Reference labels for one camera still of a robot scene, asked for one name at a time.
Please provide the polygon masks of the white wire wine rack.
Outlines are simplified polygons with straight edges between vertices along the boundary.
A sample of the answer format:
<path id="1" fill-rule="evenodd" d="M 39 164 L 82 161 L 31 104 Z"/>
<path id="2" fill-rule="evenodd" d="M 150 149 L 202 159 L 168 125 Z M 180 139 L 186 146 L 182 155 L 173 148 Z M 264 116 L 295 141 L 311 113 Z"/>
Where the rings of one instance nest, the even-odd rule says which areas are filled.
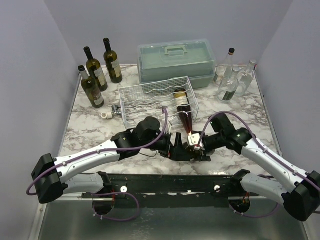
<path id="1" fill-rule="evenodd" d="M 134 128 L 146 117 L 160 122 L 165 119 L 162 107 L 168 112 L 170 124 L 181 125 L 178 104 L 186 104 L 192 120 L 197 119 L 199 105 L 188 77 L 176 77 L 158 82 L 122 87 L 118 90 L 123 123 Z"/>

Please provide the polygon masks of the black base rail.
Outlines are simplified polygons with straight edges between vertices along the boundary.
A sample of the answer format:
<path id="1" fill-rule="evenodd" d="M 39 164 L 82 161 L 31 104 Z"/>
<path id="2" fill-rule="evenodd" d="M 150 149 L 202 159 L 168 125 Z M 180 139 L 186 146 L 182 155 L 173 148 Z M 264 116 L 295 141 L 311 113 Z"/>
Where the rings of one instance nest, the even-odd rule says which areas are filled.
<path id="1" fill-rule="evenodd" d="M 234 207 L 246 213 L 257 196 L 246 193 L 229 175 L 154 175 L 106 174 L 100 172 L 103 189 L 97 196 L 82 194 L 92 200 L 100 213 L 112 207 L 140 208 L 197 208 Z"/>

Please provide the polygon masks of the clear bottle dark label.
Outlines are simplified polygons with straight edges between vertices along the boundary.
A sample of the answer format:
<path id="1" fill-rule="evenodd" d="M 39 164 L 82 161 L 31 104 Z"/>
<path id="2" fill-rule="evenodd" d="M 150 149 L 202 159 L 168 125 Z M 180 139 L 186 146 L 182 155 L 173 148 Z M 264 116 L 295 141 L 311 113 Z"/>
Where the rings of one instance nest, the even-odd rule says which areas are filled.
<path id="1" fill-rule="evenodd" d="M 238 66 L 234 66 L 230 76 L 225 77 L 218 88 L 216 97 L 219 101 L 223 103 L 228 103 L 234 97 L 236 90 L 239 86 L 238 73 L 240 68 Z"/>

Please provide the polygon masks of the green plastic toolbox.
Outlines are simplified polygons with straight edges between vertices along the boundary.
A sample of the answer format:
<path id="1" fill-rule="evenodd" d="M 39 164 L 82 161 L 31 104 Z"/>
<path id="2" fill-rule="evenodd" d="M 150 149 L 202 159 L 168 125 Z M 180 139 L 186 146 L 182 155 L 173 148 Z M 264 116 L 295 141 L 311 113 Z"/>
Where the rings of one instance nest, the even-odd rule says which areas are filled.
<path id="1" fill-rule="evenodd" d="M 206 39 L 139 45 L 137 53 L 141 84 L 188 77 L 200 89 L 215 75 L 216 57 Z"/>

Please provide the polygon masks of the clear bottle cream label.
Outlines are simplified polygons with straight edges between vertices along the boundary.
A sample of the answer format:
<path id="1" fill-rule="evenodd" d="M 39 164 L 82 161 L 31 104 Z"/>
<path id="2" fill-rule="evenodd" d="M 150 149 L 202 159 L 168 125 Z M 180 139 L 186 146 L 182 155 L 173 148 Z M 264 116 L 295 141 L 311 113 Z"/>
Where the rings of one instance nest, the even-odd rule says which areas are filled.
<path id="1" fill-rule="evenodd" d="M 215 75 L 213 78 L 213 82 L 219 86 L 221 84 L 221 81 L 225 78 L 225 77 L 229 77 L 232 69 L 233 69 L 233 55 L 235 53 L 235 49 L 234 48 L 230 48 L 228 50 L 228 53 L 225 57 L 225 59 L 220 62 L 215 70 Z"/>

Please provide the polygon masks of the red wine bottle gold cap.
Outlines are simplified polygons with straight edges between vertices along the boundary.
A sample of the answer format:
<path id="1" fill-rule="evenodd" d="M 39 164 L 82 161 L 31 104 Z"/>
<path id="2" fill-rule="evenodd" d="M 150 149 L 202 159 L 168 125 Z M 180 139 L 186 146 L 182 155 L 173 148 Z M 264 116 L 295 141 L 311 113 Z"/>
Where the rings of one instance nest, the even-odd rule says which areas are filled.
<path id="1" fill-rule="evenodd" d="M 176 103 L 178 116 L 186 134 L 191 135 L 193 133 L 193 117 L 187 92 L 184 88 L 178 88 L 174 91 L 173 97 Z"/>

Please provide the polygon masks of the dark wine bottle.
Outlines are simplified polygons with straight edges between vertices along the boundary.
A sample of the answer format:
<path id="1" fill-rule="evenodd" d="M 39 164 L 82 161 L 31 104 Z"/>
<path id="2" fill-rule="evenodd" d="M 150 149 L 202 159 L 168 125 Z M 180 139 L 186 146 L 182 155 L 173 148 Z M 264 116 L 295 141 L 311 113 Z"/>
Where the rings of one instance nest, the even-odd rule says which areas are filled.
<path id="1" fill-rule="evenodd" d="M 106 91 L 108 84 L 100 62 L 93 57 L 91 49 L 88 46 L 85 46 L 83 50 L 87 57 L 86 68 L 90 76 L 95 79 L 101 92 Z"/>
<path id="2" fill-rule="evenodd" d="M 108 75 L 112 83 L 118 84 L 123 80 L 118 55 L 111 49 L 110 40 L 108 38 L 104 38 L 103 43 L 105 47 L 103 58 L 107 67 Z"/>

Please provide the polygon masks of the clear bottle silver cap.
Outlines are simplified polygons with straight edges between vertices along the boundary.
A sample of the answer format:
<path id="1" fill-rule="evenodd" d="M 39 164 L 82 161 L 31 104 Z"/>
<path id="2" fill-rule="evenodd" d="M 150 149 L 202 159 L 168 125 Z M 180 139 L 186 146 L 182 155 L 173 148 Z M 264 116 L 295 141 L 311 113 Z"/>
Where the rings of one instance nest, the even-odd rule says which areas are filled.
<path id="1" fill-rule="evenodd" d="M 239 85 L 238 85 L 237 90 L 235 92 L 235 94 L 237 96 L 244 96 L 245 95 L 246 91 L 248 90 L 249 86 L 251 85 L 251 83 L 254 79 L 253 70 L 256 65 L 257 65 L 257 61 L 255 59 L 251 59 L 249 61 L 248 65 L 239 71 L 239 73 L 237 75 Z"/>

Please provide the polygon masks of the dark bottle silver neck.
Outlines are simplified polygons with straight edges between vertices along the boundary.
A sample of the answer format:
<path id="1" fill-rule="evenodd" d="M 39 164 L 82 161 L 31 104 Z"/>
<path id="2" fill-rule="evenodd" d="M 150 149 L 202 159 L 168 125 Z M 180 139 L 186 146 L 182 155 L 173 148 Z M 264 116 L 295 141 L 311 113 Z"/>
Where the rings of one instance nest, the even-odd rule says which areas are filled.
<path id="1" fill-rule="evenodd" d="M 199 150 L 195 150 L 193 146 L 189 146 L 187 142 L 183 144 L 184 150 L 187 152 L 188 156 L 190 157 L 190 161 L 197 162 L 199 159 Z"/>

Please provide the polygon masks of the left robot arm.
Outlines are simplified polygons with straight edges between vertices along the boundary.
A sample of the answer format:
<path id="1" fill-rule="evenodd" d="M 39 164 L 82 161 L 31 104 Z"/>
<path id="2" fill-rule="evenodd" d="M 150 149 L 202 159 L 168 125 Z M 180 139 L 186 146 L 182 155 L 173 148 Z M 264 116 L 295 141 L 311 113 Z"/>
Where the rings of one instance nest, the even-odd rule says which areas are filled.
<path id="1" fill-rule="evenodd" d="M 160 122 L 148 116 L 135 128 L 119 132 L 89 150 L 56 158 L 50 153 L 41 156 L 31 173 L 34 195 L 41 204 L 47 204 L 64 194 L 75 193 L 76 177 L 83 178 L 88 170 L 136 156 L 141 149 L 156 150 L 172 161 L 189 162 L 192 159 L 180 135 L 172 144 L 171 135 L 160 130 Z"/>

